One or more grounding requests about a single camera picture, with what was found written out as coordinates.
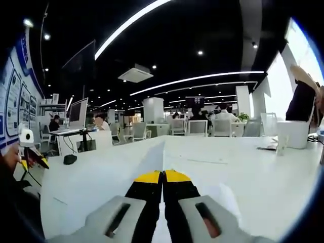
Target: air conditioner unit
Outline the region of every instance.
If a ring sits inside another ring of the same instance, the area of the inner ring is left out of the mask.
[[[131,68],[118,78],[133,83],[139,83],[151,77],[153,77],[153,75],[150,74],[150,70],[148,68],[135,64],[135,67]]]

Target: hand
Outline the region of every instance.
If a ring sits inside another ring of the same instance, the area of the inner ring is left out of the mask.
[[[18,143],[13,144],[8,152],[4,155],[4,160],[7,166],[14,171],[16,168],[16,164],[20,163],[20,157],[19,157],[19,145]]]

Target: potted plant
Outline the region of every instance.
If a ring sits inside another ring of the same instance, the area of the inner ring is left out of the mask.
[[[241,122],[247,122],[250,117],[248,114],[245,114],[245,113],[241,113],[238,117],[237,117]]]

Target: person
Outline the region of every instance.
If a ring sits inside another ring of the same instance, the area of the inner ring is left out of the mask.
[[[191,110],[193,116],[189,119],[189,120],[207,120],[208,121],[208,129],[211,127],[212,122],[210,120],[208,120],[208,118],[206,117],[206,115],[202,115],[201,113],[201,108],[199,107],[194,107]]]
[[[59,130],[59,128],[60,128],[59,121],[60,121],[60,116],[55,115],[54,119],[51,120],[50,125],[49,125],[50,132]]]
[[[103,114],[99,114],[96,116],[95,124],[101,131],[110,131],[109,124],[105,121],[105,116]]]
[[[227,111],[227,105],[225,103],[219,104],[221,112],[216,115],[216,119],[227,120],[230,119],[232,122],[238,122],[239,119]]]
[[[173,116],[172,116],[173,119],[179,119],[180,116],[179,116],[179,113],[174,113]]]

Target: man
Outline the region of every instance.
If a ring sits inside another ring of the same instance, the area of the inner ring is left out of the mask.
[[[55,115],[54,119],[50,122],[49,125],[50,132],[59,130],[60,128],[59,121],[60,121],[60,116]]]
[[[105,121],[105,117],[103,114],[99,114],[95,118],[95,124],[99,128],[99,130],[110,131],[109,124]]]
[[[225,103],[221,103],[219,107],[221,108],[221,112],[216,115],[216,119],[232,120],[232,122],[239,121],[239,119],[235,115],[227,111],[227,105]]]

